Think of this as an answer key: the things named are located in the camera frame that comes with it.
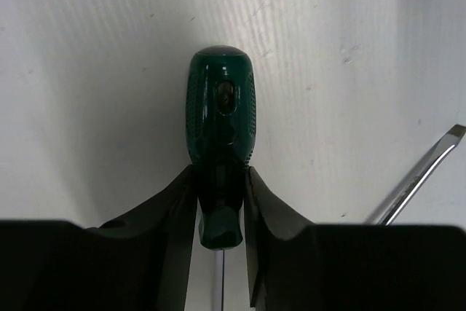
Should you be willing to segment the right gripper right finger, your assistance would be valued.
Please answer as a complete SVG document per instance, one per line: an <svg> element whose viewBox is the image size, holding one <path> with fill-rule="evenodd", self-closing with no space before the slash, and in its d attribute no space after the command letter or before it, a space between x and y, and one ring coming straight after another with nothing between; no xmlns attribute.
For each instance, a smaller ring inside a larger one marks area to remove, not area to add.
<svg viewBox="0 0 466 311"><path fill-rule="evenodd" d="M452 226L315 224L245 178L256 310L463 310L465 232Z"/></svg>

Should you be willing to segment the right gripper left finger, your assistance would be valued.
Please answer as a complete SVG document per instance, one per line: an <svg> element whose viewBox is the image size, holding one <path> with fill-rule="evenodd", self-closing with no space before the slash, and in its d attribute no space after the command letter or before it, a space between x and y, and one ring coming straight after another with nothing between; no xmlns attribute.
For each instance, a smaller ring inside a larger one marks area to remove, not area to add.
<svg viewBox="0 0 466 311"><path fill-rule="evenodd" d="M99 227L1 222L3 310L183 310L196 219L192 168Z"/></svg>

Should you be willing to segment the long green handle screwdriver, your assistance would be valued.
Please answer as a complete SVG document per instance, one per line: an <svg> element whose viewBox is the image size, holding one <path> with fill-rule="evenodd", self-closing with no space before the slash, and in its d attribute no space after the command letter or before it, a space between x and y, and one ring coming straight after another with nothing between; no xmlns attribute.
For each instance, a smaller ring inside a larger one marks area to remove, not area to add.
<svg viewBox="0 0 466 311"><path fill-rule="evenodd" d="M200 243L214 252L213 310L224 309L225 252L243 239L240 211L256 139L253 67L240 49L194 54L186 94L186 143L202 211Z"/></svg>

